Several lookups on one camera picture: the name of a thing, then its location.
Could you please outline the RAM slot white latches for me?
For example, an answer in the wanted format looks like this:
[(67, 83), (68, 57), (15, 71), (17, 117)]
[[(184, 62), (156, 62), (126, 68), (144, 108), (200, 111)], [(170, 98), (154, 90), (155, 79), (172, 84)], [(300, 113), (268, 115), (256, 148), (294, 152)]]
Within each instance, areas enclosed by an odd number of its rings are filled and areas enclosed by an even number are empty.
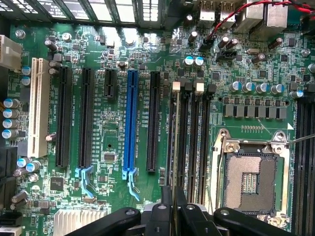
[(193, 193), (194, 193), (194, 202), (201, 204), (202, 203), (202, 160), (200, 154), (200, 139), (201, 139), (201, 119), (202, 119), (202, 96), (204, 93), (204, 83), (197, 82), (195, 85), (195, 90), (193, 94), (193, 154), (194, 154), (194, 165), (193, 165)]
[(168, 132), (168, 179), (167, 184), (171, 187), (171, 168), (172, 168), (172, 114), (173, 114), (173, 99), (174, 93), (181, 91), (181, 83), (173, 82), (172, 83), (172, 91), (170, 95), (170, 106), (169, 106), (169, 132)]
[[(304, 103), (302, 100), (297, 101), (297, 120), (296, 120), (296, 138), (302, 138), (304, 135)], [(304, 198), (304, 157), (301, 141), (295, 145), (294, 160), (294, 195), (293, 195), (293, 231), (295, 234), (302, 235), (303, 220), (303, 198)]]

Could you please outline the RAM slot black latches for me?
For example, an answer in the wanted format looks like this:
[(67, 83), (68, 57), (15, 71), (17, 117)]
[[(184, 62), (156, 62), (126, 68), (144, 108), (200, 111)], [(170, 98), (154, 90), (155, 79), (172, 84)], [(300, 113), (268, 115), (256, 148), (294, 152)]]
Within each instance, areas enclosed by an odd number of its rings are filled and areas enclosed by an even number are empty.
[(204, 171), (204, 183), (203, 183), (203, 203), (209, 213), (213, 213), (213, 204), (211, 198), (211, 173), (212, 173), (212, 161), (211, 161), (211, 126), (210, 126), (210, 107), (214, 94), (216, 93), (217, 86), (215, 84), (208, 84), (205, 95), (203, 96), (203, 117), (202, 117), (202, 134), (203, 134), (203, 171)]
[(188, 114), (189, 114), (189, 101), (192, 92), (192, 82), (186, 82), (184, 88), (181, 90), (181, 110), (180, 110), (180, 145), (179, 145), (179, 184), (182, 188), (186, 188), (186, 197), (189, 201), (189, 185), (188, 178), (186, 179), (186, 167), (189, 166), (189, 161), (186, 160), (187, 155), (187, 139), (188, 133)]
[[(308, 84), (307, 92), (307, 134), (315, 135), (315, 83)], [(309, 138), (306, 142), (307, 148), (307, 216), (306, 216), (306, 236), (313, 236), (314, 220), (314, 195), (315, 195), (315, 174), (314, 174), (314, 143), (315, 137)]]

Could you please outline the thin steel locking lever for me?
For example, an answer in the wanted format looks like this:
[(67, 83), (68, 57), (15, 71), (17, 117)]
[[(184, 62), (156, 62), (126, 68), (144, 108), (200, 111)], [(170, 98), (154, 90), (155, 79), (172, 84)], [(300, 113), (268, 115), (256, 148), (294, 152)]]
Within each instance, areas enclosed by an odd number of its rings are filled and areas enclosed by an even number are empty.
[(307, 140), (307, 139), (310, 139), (310, 138), (314, 138), (314, 137), (315, 137), (315, 133), (314, 133), (314, 134), (307, 135), (307, 136), (305, 136), (305, 137), (301, 137), (301, 138), (292, 140), (292, 141), (288, 141), (288, 142), (286, 142), (286, 145), (287, 145), (287, 146), (290, 146), (290, 145), (292, 145), (292, 144), (295, 144), (295, 143), (298, 143), (298, 142), (301, 142), (301, 141), (304, 141), (304, 140)]
[(219, 155), (219, 164), (218, 164), (218, 171), (217, 171), (216, 209), (218, 209), (220, 207), (221, 168), (222, 168), (222, 162), (223, 162), (223, 159), (224, 159), (225, 144), (226, 144), (226, 135), (222, 135), (220, 155)]

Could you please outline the CPU socket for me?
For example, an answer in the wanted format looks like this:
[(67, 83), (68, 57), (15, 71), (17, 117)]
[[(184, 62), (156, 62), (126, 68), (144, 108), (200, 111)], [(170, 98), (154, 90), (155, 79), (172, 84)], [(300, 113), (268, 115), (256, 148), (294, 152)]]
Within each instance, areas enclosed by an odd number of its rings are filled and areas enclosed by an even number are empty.
[(245, 139), (232, 137), (226, 128), (218, 131), (211, 150), (210, 193), (214, 211), (222, 135), (226, 135), (226, 144), (221, 168), (219, 208), (238, 210), (280, 229), (289, 230), (291, 155), (286, 145), (286, 134), (277, 130), (266, 139)]

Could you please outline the silver finned heatsink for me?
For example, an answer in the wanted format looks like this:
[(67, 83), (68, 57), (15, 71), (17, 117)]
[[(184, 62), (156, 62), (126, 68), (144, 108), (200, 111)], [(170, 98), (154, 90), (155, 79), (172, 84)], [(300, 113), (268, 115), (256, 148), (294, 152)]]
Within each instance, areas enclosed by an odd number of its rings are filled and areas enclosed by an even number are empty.
[(59, 209), (54, 215), (53, 236), (65, 236), (106, 215), (106, 210)]

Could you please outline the green Dell motherboard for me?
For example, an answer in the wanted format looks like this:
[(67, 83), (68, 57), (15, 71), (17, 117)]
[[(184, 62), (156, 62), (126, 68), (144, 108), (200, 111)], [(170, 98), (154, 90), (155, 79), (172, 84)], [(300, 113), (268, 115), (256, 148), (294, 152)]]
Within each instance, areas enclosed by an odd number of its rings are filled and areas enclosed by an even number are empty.
[[(6, 184), (8, 191), (3, 211), (19, 211), (23, 224), (20, 236), (53, 236), (54, 215), (59, 209), (106, 210), (107, 215), (123, 207), (143, 212), (147, 205), (161, 202), (161, 188), (168, 179), (169, 106), (172, 83), (192, 82), (189, 101), (186, 179), (189, 201), (193, 193), (193, 94), (197, 82), (215, 84), (211, 101), (210, 145), (218, 131), (226, 128), (232, 137), (266, 139), (277, 130), (287, 142), (296, 138), (297, 101), (304, 103), (304, 135), (307, 134), (308, 84), (315, 83), (315, 23), (289, 24), (287, 29), (267, 41), (251, 41), (243, 33), (220, 29), (206, 37), (210, 28), (198, 27), (192, 17), (173, 29), (139, 28), (101, 29), (91, 26), (53, 24), (44, 27), (11, 27), (12, 41), (20, 44), (22, 68), (10, 70), (7, 98), (1, 104), (3, 123), (0, 137), (5, 141), (8, 173), (14, 176)], [(28, 157), (29, 103), (32, 58), (49, 62), (51, 76), (47, 155)], [(72, 70), (72, 108), (69, 164), (56, 167), (56, 137), (59, 75), (61, 67)], [(93, 173), (82, 193), (81, 179), (75, 176), (78, 164), (78, 136), (83, 68), (94, 72), (94, 116), (92, 137)], [(105, 70), (117, 71), (115, 99), (104, 97)], [(130, 195), (127, 180), (122, 179), (127, 72), (138, 71), (137, 125), (135, 145), (134, 192)], [(156, 171), (146, 169), (151, 72), (160, 72), (160, 107)], [(200, 154), (203, 171), (203, 134), (200, 120)], [(304, 157), (304, 198), (302, 235), (306, 236), (307, 216), (307, 140), (301, 141)], [(293, 195), (295, 144), (290, 148), (290, 224), (293, 234)], [(202, 199), (201, 205), (206, 212)]]

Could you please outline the long black expansion slot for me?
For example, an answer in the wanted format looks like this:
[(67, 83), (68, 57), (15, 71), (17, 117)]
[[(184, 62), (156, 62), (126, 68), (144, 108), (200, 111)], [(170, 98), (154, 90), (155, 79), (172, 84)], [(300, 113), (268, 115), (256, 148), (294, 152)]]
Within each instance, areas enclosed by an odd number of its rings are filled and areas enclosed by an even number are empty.
[(158, 128), (160, 107), (160, 72), (152, 71), (150, 77), (150, 101), (147, 137), (146, 169), (150, 173), (156, 171)]
[(94, 170), (92, 165), (94, 90), (94, 72), (91, 68), (83, 68), (81, 74), (78, 164), (75, 176), (81, 179), (82, 193), (90, 199), (94, 197), (92, 192), (87, 189), (87, 186), (90, 184), (89, 175)]
[(69, 164), (71, 108), (72, 108), (72, 70), (61, 67), (59, 75), (56, 137), (56, 167), (66, 168)]

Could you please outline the blue expansion slot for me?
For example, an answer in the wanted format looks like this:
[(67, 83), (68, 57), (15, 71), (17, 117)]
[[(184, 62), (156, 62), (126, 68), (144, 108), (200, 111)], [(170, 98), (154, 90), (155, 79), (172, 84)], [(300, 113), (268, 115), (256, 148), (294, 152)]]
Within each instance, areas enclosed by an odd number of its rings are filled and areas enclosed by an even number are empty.
[(135, 145), (136, 145), (136, 125), (137, 125), (137, 100), (138, 100), (138, 71), (129, 70), (127, 72), (127, 93), (126, 93), (126, 119), (125, 119), (125, 141), (122, 179), (127, 180), (129, 193), (137, 201), (140, 200), (138, 194), (134, 192), (135, 168)]

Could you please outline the short black expansion slot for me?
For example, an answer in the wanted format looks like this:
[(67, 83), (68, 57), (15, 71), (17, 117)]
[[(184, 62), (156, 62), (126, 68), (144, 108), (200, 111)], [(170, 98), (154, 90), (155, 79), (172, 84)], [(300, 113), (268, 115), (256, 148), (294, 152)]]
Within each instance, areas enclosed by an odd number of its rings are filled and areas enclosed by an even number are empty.
[(114, 69), (105, 70), (104, 97), (115, 99), (117, 93), (117, 71)]

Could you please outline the white expansion slot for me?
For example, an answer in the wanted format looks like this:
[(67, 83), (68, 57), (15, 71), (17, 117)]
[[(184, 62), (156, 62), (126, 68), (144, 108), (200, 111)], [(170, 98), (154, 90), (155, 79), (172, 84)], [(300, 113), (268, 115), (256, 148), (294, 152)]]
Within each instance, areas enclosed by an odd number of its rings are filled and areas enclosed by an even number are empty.
[(29, 103), (28, 157), (47, 155), (46, 135), (49, 129), (51, 76), (49, 62), (43, 58), (31, 60), (31, 87)]

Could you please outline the small silver USB port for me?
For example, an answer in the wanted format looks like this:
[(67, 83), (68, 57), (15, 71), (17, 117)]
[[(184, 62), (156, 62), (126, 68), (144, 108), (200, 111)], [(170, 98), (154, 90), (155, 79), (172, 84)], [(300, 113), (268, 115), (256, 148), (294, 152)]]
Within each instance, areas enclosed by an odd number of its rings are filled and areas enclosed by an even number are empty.
[[(235, 11), (235, 3), (232, 2), (221, 2), (220, 3), (220, 21), (223, 21), (231, 13)], [(235, 23), (235, 15), (228, 18), (224, 23), (222, 23), (221, 28), (229, 29)]]
[(216, 21), (216, 3), (213, 1), (201, 1), (198, 27), (210, 28)]

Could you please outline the large silver port block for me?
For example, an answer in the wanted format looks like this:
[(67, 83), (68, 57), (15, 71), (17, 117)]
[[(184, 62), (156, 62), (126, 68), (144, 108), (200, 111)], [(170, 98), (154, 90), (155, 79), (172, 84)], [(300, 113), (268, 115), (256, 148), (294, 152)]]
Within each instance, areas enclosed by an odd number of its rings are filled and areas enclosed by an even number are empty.
[(233, 33), (243, 33), (251, 41), (267, 41), (287, 28), (288, 7), (261, 3), (246, 7), (236, 17)]

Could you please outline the white power connector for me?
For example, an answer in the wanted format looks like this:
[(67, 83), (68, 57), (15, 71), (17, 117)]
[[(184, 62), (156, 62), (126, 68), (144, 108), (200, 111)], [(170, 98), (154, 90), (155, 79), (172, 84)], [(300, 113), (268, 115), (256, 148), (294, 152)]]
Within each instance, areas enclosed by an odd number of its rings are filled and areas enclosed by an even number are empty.
[(0, 66), (21, 72), (23, 48), (5, 35), (0, 34)]

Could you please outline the open grey PC case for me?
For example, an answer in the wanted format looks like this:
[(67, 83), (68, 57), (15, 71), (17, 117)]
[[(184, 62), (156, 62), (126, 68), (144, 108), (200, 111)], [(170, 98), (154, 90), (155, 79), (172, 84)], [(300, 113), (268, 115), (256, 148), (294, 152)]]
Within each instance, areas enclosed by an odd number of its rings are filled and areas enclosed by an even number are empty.
[(0, 0), (0, 24), (11, 24), (15, 29), (66, 24), (91, 26), (97, 31), (171, 30), (189, 14), (199, 21), (201, 1), (216, 3), (218, 21), (221, 2), (235, 3), (236, 10), (247, 2), (262, 0)]

